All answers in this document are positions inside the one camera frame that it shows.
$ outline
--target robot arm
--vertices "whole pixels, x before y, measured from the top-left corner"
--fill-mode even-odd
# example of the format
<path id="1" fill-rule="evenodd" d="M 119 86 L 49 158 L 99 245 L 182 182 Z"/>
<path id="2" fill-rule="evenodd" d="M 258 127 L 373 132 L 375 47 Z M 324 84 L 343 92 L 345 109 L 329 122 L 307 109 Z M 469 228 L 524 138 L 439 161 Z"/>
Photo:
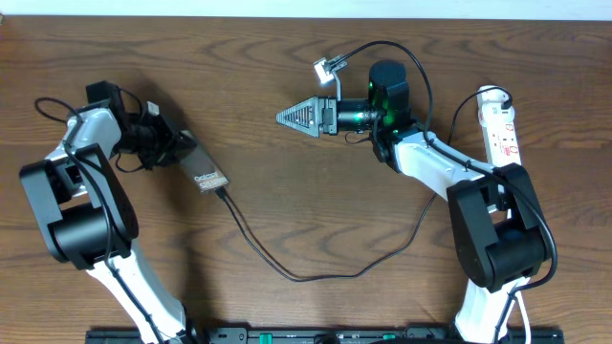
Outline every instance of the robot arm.
<path id="1" fill-rule="evenodd" d="M 57 148 L 20 172 L 47 249 L 110 290 L 144 343 L 195 343 L 183 305 L 144 259 L 136 214 L 108 160 L 122 152 L 137 154 L 146 169 L 177 162 L 201 191 L 228 180 L 190 133 L 177 130 L 157 105 L 148 102 L 140 114 L 127 114 L 120 88 L 105 81 L 88 86 L 87 96 L 90 104 L 71 114 Z M 60 208 L 85 195 L 89 203 Z"/>
<path id="2" fill-rule="evenodd" d="M 322 83 L 333 79 L 340 83 L 338 71 L 346 62 L 334 63 L 339 57 L 315 63 Z M 411 116 L 408 106 L 404 65 L 392 60 L 379 61 L 370 69 L 368 98 L 344 99 L 338 86 L 336 97 L 312 97 L 279 113 L 276 121 L 313 137 L 371 130 L 380 162 L 416 178 L 448 201 L 457 257 L 470 279 L 455 325 L 465 340 L 490 343 L 509 291 L 526 284 L 551 252 L 533 212 L 491 178 L 493 174 L 514 185 L 541 213 L 529 175 L 520 166 L 511 101 L 504 92 L 481 90 L 479 120 L 488 163 L 465 156 L 434 133 L 424 135 L 425 127 Z M 474 172 L 448 156 L 489 173 Z M 513 216 L 494 224 L 490 213 L 498 210 Z M 500 337 L 506 333 L 507 319 Z"/>

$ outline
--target wood grain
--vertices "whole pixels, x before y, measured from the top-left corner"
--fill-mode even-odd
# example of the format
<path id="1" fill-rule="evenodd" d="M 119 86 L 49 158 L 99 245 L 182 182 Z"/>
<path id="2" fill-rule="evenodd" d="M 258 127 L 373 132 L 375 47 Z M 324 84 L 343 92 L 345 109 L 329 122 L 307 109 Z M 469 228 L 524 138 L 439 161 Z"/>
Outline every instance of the wood grain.
<path id="1" fill-rule="evenodd" d="M 526 294 L 530 318 L 560 326 L 568 343 L 612 340 L 612 24 L 8 17 L 0 34 L 3 343 L 80 343 L 92 327 L 129 323 L 107 290 L 47 253 L 17 178 L 64 132 L 33 100 L 80 106 L 84 86 L 102 79 L 184 113 L 231 178 L 252 231 L 296 273 L 353 272 L 401 245 L 429 190 L 377 163 L 368 144 L 274 123 L 296 102 L 334 92 L 319 88 L 313 61 L 375 39 L 404 43 L 426 67 L 439 135 L 480 85 L 512 90 L 523 162 L 559 250 L 557 277 Z M 345 94 L 362 97 L 369 66 L 388 57 L 404 60 L 378 47 L 352 58 Z M 424 114 L 425 88 L 406 66 L 411 103 Z M 455 144 L 482 158 L 475 107 L 459 119 Z M 119 178 L 147 257 L 203 325 L 403 327 L 449 322 L 463 301 L 467 279 L 441 201 L 402 256 L 358 280 L 297 285 L 260 261 L 225 206 L 178 169 Z"/>

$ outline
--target green connector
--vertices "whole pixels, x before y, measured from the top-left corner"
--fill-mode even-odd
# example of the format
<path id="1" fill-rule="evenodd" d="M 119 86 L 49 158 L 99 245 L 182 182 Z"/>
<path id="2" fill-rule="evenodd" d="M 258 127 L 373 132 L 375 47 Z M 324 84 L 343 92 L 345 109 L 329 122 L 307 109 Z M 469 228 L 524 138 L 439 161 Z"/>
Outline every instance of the green connector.
<path id="1" fill-rule="evenodd" d="M 272 344 L 272 335 L 271 334 L 260 334 L 259 344 Z"/>

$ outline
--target white wall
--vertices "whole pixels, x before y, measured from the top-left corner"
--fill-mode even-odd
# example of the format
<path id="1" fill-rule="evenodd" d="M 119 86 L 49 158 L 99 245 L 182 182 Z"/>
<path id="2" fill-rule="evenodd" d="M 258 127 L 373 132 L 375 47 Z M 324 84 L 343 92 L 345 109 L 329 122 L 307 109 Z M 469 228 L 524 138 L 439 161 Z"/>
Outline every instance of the white wall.
<path id="1" fill-rule="evenodd" d="M 612 20 L 612 0 L 2 0 L 0 12 L 6 15 Z"/>

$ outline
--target black cable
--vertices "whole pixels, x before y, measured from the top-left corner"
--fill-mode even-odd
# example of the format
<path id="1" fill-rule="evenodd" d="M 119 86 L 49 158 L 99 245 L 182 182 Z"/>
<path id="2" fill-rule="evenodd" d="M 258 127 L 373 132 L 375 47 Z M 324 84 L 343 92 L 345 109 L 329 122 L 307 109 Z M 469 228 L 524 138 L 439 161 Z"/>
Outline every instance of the black cable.
<path id="1" fill-rule="evenodd" d="M 313 281 L 319 281 L 319 280 L 325 280 L 325 279 L 352 279 L 352 278 L 358 278 L 362 275 L 364 275 L 366 272 L 368 272 L 369 270 L 375 268 L 377 265 L 379 265 L 380 263 L 386 261 L 389 258 L 392 258 L 402 252 L 404 252 L 408 247 L 410 247 L 410 245 L 412 244 L 412 242 L 414 241 L 414 239 L 417 236 L 417 233 L 419 232 L 419 228 L 421 227 L 421 223 L 423 222 L 423 219 L 425 218 L 427 211 L 429 210 L 429 208 L 431 207 L 431 205 L 433 204 L 433 201 L 435 200 L 435 197 L 432 197 L 429 200 L 429 203 L 427 204 L 425 210 L 423 211 L 423 213 L 421 214 L 421 217 L 419 218 L 419 222 L 417 222 L 417 225 L 414 227 L 414 231 L 412 232 L 412 236 L 410 237 L 410 239 L 408 240 L 408 242 L 403 245 L 402 247 L 385 254 L 383 257 L 375 260 L 374 262 L 372 262 L 371 264 L 369 264 L 367 267 L 363 268 L 361 271 L 355 273 L 355 274 L 323 274 L 323 275 L 317 275 L 317 276 L 309 276 L 309 277 L 299 277 L 297 275 L 295 275 L 294 273 L 288 271 L 287 269 L 283 268 L 279 268 L 276 264 L 274 264 L 272 260 L 276 261 L 277 260 L 275 258 L 273 258 L 271 256 L 271 258 L 268 258 L 258 247 L 257 245 L 251 240 L 251 238 L 249 238 L 249 236 L 247 235 L 246 230 L 242 227 L 242 224 L 240 223 L 240 221 L 238 220 L 238 217 L 236 216 L 236 213 L 234 211 L 234 209 L 231 207 L 230 202 L 228 202 L 228 198 L 230 197 L 230 195 L 228 195 L 227 190 L 225 189 L 225 187 L 220 187 L 218 189 L 215 190 L 215 192 L 217 193 L 217 196 L 219 196 L 219 198 L 226 204 L 226 206 L 229 209 L 229 212 L 231 213 L 231 216 L 233 217 L 233 220 L 236 222 L 236 224 L 238 225 L 238 228 L 240 229 L 240 232 L 242 233 L 242 236 L 245 238 L 245 240 L 247 241 L 247 243 L 252 247 L 252 249 L 261 257 L 261 259 L 263 259 L 266 263 L 268 263 L 268 265 L 274 269 L 276 272 L 278 272 L 278 274 L 280 274 L 281 276 L 283 276 L 284 278 L 292 281 L 292 282 L 296 282 L 296 283 L 303 283 L 303 282 L 313 282 Z"/>
<path id="2" fill-rule="evenodd" d="M 57 118 L 55 116 L 51 116 L 49 114 L 47 114 L 44 110 L 42 110 L 40 108 L 40 103 L 43 101 L 49 101 L 55 104 L 59 104 L 62 105 L 63 107 L 67 108 L 70 112 L 74 112 L 75 114 L 77 113 L 77 110 L 75 110 L 72 106 L 70 106 L 70 104 L 68 104 L 67 102 L 63 101 L 63 100 L 59 100 L 53 97 L 40 97 L 37 98 L 34 101 L 34 109 L 36 109 L 36 111 L 38 112 L 38 114 L 42 115 L 44 118 L 46 119 L 50 119 L 50 120 L 54 120 L 60 123 L 64 123 L 66 124 L 66 120 L 65 119 L 61 119 L 61 118 Z"/>
<path id="3" fill-rule="evenodd" d="M 370 141 L 370 138 L 369 138 L 369 137 L 366 137 L 366 138 L 363 138 L 363 139 L 359 139 L 359 140 L 356 140 L 356 141 L 349 141 L 349 140 L 348 140 L 348 135 L 349 135 L 349 134 L 357 134 L 357 133 L 356 133 L 356 132 L 347 132 L 347 133 L 344 135 L 344 141 L 345 141 L 346 143 L 348 143 L 348 144 L 358 144 L 358 143 L 362 143 L 362 142 Z"/>
<path id="4" fill-rule="evenodd" d="M 374 125 L 372 126 L 372 141 L 374 142 L 374 144 L 376 145 L 376 149 L 380 149 L 381 143 L 379 142 L 379 121 L 381 121 L 381 119 L 383 119 L 383 117 L 381 116 L 381 111 L 377 112 L 376 116 L 374 117 Z"/>
<path id="5" fill-rule="evenodd" d="M 138 97 L 136 97 L 136 95 L 134 95 L 133 93 L 131 93 L 131 92 L 125 90 L 125 89 L 120 88 L 120 91 L 122 91 L 122 92 L 126 93 L 127 95 L 129 95 L 130 97 L 134 98 L 134 100 L 136 100 L 136 102 L 138 103 L 138 112 L 139 112 L 140 116 L 138 118 L 137 123 L 140 123 L 142 121 L 142 119 L 144 118 L 144 108 L 142 107 L 141 100 Z"/>
<path id="6" fill-rule="evenodd" d="M 457 110 L 455 111 L 455 114 L 452 116 L 452 124 L 451 124 L 451 126 L 450 126 L 450 134 L 449 134 L 449 136 L 450 136 L 450 137 L 452 137 L 452 135 L 453 135 L 453 134 L 454 134 L 454 132 L 455 132 L 455 124 L 457 123 L 457 116 L 459 116 L 459 112 L 461 111 L 461 109 L 463 108 L 463 106 L 464 106 L 464 105 L 466 105 L 466 103 L 467 103 L 468 101 L 470 101 L 470 99 L 472 99 L 473 97 L 476 97 L 476 96 L 478 96 L 478 95 L 480 95 L 480 94 L 483 94 L 483 93 L 488 92 L 488 91 L 491 91 L 491 90 L 501 90 L 501 91 L 503 91 L 503 92 L 504 92 L 506 95 L 508 95 L 508 99 L 507 99 L 507 100 L 505 100 L 504 102 L 509 102 L 509 103 L 510 103 L 510 105 L 512 105 L 512 102 L 513 102 L 513 95 L 511 95 L 511 94 L 510 94 L 510 92 L 508 92 L 506 89 L 504 89 L 504 88 L 502 88 L 502 87 L 499 87 L 499 86 L 492 86 L 492 87 L 490 87 L 490 88 L 488 88 L 488 89 L 485 89 L 485 90 L 480 90 L 480 91 L 478 91 L 478 92 L 476 92 L 476 93 L 472 94 L 471 96 L 467 97 L 467 98 L 466 98 L 466 99 L 465 99 L 465 100 L 464 100 L 464 101 L 461 103 L 461 105 L 459 105 L 459 107 L 458 107 L 458 108 L 457 108 Z"/>
<path id="7" fill-rule="evenodd" d="M 123 173 L 134 173 L 144 169 L 144 164 L 141 164 L 140 166 L 131 170 L 123 169 L 121 166 L 119 166 L 119 160 L 121 160 L 121 153 L 117 154 L 117 158 L 115 159 L 115 167 L 117 167 L 117 169 Z"/>
<path id="8" fill-rule="evenodd" d="M 78 113 L 78 111 L 73 108 L 72 106 L 70 106 L 68 103 L 56 99 L 56 98 L 51 98 L 51 97 L 41 97 L 38 98 L 36 100 L 35 104 L 35 109 L 45 118 L 50 118 L 52 120 L 55 121 L 61 121 L 61 119 L 58 118 L 53 118 L 51 116 L 49 116 L 48 114 L 44 113 L 42 110 L 40 110 L 38 104 L 42 101 L 50 101 L 50 102 L 54 102 L 56 104 L 60 104 L 62 106 L 64 106 L 66 109 L 69 110 L 70 113 L 72 113 L 73 115 L 76 116 L 77 120 L 82 123 L 83 122 L 83 118 L 80 116 L 80 114 Z M 117 225 L 115 224 L 114 220 L 112 219 L 112 216 L 110 215 L 110 207 L 108 205 L 108 203 L 106 202 L 106 200 L 104 199 L 104 196 L 99 188 L 98 183 L 96 183 L 96 180 L 94 180 L 94 178 L 92 177 L 92 175 L 89 173 L 89 171 L 81 164 L 86 163 L 90 166 L 92 166 L 95 170 L 97 170 L 102 177 L 106 178 L 102 172 L 102 170 L 100 169 L 99 166 L 95 165 L 93 162 L 91 161 L 87 161 L 87 160 L 81 160 L 79 158 L 77 158 L 72 152 L 71 152 L 71 148 L 72 146 L 70 145 L 69 142 L 67 142 L 66 140 L 64 140 L 63 142 L 63 147 L 64 147 L 64 152 L 66 153 L 66 156 L 68 157 L 68 159 L 70 161 L 73 162 L 73 164 L 76 166 L 76 168 L 78 169 L 78 171 L 83 175 L 83 177 L 85 177 L 85 179 L 87 181 L 89 181 L 89 184 L 92 186 L 92 188 L 94 189 L 94 192 L 96 193 L 96 195 L 98 196 L 100 203 L 102 205 L 102 211 L 104 212 L 104 221 L 106 222 L 107 225 L 107 237 L 106 237 L 106 250 L 104 251 L 104 257 L 103 257 L 103 261 L 104 261 L 104 265 L 111 271 L 111 274 L 113 275 L 113 277 L 117 280 L 117 282 L 119 283 L 121 289 L 123 290 L 123 292 L 125 292 L 126 296 L 130 299 L 130 301 L 134 304 L 134 306 L 136 307 L 136 309 L 142 314 L 142 317 L 144 318 L 144 320 L 149 324 L 149 326 L 151 327 L 151 331 L 153 332 L 153 334 L 155 334 L 155 338 L 156 340 L 161 344 L 164 343 L 164 339 L 162 338 L 162 335 L 160 334 L 160 331 L 158 330 L 157 326 L 155 326 L 155 323 L 153 322 L 153 319 L 151 318 L 151 315 L 148 314 L 146 312 L 146 310 L 144 309 L 144 307 L 141 305 L 141 303 L 138 301 L 138 299 L 134 296 L 134 294 L 132 293 L 132 291 L 129 289 L 129 287 L 125 284 L 125 281 L 123 281 L 123 278 L 119 275 L 119 271 L 117 269 L 115 269 L 113 266 L 111 266 L 110 262 L 109 262 L 109 258 L 110 258 L 110 254 L 112 251 L 112 241 L 113 241 L 113 228 L 115 230 L 117 230 Z"/>

